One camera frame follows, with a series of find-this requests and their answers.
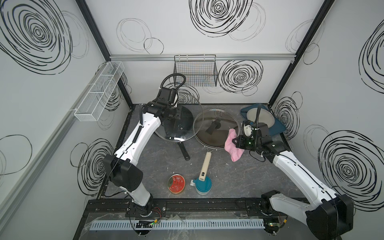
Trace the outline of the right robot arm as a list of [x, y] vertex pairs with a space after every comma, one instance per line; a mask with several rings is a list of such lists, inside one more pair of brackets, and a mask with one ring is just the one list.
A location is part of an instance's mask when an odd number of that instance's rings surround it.
[[319, 240], [335, 240], [354, 227], [354, 203], [314, 176], [282, 141], [273, 140], [265, 123], [243, 121], [236, 148], [256, 152], [285, 173], [304, 194], [307, 202], [273, 190], [262, 195], [264, 214], [280, 212], [305, 224]]

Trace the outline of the pink cloth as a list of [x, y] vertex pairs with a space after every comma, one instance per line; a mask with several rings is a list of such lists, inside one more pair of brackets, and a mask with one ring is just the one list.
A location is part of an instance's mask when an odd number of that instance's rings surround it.
[[229, 133], [225, 141], [225, 151], [230, 154], [232, 162], [238, 161], [242, 157], [245, 151], [243, 149], [237, 148], [236, 145], [233, 143], [233, 140], [236, 137], [237, 137], [236, 130], [229, 129]]

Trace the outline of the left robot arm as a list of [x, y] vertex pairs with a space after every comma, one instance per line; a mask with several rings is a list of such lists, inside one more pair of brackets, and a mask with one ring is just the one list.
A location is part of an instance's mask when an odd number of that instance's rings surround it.
[[157, 97], [140, 111], [140, 121], [125, 143], [112, 155], [103, 159], [106, 175], [111, 182], [128, 194], [136, 211], [149, 216], [153, 209], [153, 196], [146, 190], [143, 172], [137, 167], [141, 153], [153, 133], [165, 120], [179, 118], [178, 88], [161, 87]]

